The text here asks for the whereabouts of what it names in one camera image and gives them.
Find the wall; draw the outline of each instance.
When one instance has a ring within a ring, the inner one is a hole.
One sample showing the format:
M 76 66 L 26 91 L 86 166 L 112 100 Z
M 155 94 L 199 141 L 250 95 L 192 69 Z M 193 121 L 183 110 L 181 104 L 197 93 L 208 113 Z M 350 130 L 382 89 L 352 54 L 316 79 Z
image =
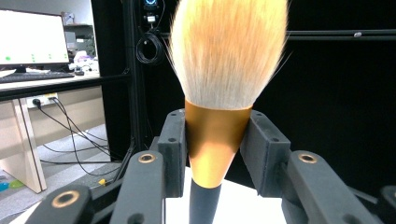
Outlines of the wall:
M 1 0 L 0 7 L 58 15 L 73 12 L 75 23 L 93 24 L 90 0 Z

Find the desk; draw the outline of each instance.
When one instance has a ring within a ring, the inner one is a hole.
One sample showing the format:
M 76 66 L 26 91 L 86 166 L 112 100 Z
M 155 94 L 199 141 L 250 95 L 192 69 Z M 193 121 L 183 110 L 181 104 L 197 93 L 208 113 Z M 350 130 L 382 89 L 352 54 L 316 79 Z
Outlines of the desk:
M 70 78 L 73 80 L 62 78 L 0 84 L 0 88 L 11 90 L 96 77 L 99 74 Z M 64 104 L 69 117 L 81 130 L 105 123 L 100 86 L 58 92 L 58 98 Z M 43 106 L 43 110 L 66 124 L 64 114 L 56 105 Z M 43 115 L 37 108 L 28 109 L 25 98 L 0 102 L 0 111 L 0 166 L 31 190 L 40 192 L 46 189 L 36 147 L 66 137 L 70 132 Z
M 84 76 L 74 76 L 68 78 L 55 78 L 51 80 L 39 80 L 39 81 L 25 81 L 25 82 L 13 82 L 13 83 L 3 83 L 0 84 L 0 91 L 15 90 L 20 88 L 37 87 L 43 85 L 59 84 L 65 82 L 76 82 L 82 80 L 89 80 L 94 78 L 99 78 L 98 72 L 86 72 Z

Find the power strip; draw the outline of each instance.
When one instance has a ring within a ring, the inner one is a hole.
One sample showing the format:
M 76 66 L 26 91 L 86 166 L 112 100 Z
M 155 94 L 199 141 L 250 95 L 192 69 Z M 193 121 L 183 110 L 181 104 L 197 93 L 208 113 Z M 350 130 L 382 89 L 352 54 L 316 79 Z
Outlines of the power strip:
M 50 98 L 55 97 L 58 98 L 58 93 L 47 93 L 44 95 L 37 95 L 37 96 L 30 96 L 26 98 L 26 103 L 28 108 L 35 108 L 37 107 L 36 105 L 33 104 L 33 100 L 37 99 L 40 100 L 41 106 L 44 105 L 53 105 L 55 104 L 53 100 L 50 100 Z

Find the white bristles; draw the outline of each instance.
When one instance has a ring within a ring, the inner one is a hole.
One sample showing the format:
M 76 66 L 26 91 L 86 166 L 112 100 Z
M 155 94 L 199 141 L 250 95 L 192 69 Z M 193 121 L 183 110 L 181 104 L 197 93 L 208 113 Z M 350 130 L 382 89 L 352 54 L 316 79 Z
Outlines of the white bristles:
M 186 99 L 252 106 L 276 70 L 286 26 L 287 0 L 181 0 L 170 51 Z

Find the black brush handle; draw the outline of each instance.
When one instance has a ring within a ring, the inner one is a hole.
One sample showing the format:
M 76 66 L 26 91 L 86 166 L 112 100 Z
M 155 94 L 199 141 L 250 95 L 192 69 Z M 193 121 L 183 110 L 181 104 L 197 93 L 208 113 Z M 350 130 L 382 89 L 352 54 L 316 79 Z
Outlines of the black brush handle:
M 212 224 L 218 208 L 221 185 L 206 189 L 191 181 L 190 224 Z

